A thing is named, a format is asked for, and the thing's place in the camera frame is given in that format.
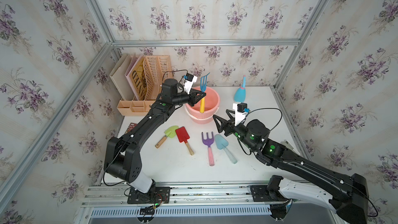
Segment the light blue trowel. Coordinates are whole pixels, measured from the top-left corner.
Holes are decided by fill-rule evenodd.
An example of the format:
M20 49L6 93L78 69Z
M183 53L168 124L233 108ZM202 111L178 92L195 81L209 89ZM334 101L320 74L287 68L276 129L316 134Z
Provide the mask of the light blue trowel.
M216 142L216 147L219 150L223 150L226 153L231 163L237 164L238 162L237 159L228 149L229 142L220 134L215 135L215 142Z

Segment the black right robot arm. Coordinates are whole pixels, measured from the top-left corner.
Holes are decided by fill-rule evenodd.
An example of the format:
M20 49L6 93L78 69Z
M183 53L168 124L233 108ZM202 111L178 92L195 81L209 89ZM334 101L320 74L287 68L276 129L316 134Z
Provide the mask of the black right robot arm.
M229 119L213 115L219 133L234 135L261 163L288 171L313 184L300 190L299 185L293 185L281 176L272 176L268 184L269 193L323 206L349 224L367 223L369 191L365 177L356 173L338 173L307 160L270 139L271 130L261 121L254 119L245 124L242 120L237 124L237 114L231 110L226 112Z

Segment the teal fork yellow handle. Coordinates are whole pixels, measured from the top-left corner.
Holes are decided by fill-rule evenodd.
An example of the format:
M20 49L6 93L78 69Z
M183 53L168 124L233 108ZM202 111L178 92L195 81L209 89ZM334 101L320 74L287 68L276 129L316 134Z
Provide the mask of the teal fork yellow handle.
M203 92L206 91L208 76L209 76L209 73L200 78L200 90ZM204 112L205 112L205 97L201 100L201 104L200 104L200 113L204 113Z

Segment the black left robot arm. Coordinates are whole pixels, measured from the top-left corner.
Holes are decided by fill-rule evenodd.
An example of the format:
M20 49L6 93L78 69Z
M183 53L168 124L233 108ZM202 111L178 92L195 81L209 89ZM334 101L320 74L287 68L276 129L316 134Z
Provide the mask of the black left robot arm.
M141 149L156 131L175 112L177 106L195 106L206 93L197 89L179 92L176 79L166 79L161 92L146 116L128 133L109 139L106 147L104 173L121 179L140 193L147 194L155 182L142 172Z

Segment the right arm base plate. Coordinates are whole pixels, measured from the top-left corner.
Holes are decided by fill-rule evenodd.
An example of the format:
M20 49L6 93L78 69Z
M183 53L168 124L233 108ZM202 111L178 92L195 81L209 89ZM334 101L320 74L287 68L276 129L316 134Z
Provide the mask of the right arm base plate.
M291 199L285 198L278 191L268 190L268 185L251 185L250 192L254 202L282 202L289 203Z

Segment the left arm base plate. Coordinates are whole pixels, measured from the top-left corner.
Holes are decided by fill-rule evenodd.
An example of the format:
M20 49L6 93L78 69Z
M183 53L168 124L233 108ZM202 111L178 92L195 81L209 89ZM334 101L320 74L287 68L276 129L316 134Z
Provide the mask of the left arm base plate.
M131 188L127 195L128 204L162 204L169 203L171 187L151 187L147 193Z

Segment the green trowel wooden handle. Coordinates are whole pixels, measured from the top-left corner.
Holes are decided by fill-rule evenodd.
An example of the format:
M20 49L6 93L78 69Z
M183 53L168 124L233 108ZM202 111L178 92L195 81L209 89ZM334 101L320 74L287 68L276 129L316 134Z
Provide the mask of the green trowel wooden handle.
M156 148L160 148L160 146L168 139L172 139L176 136L176 130L178 129L178 126L171 126L167 128L164 131L164 136L163 138L155 145Z

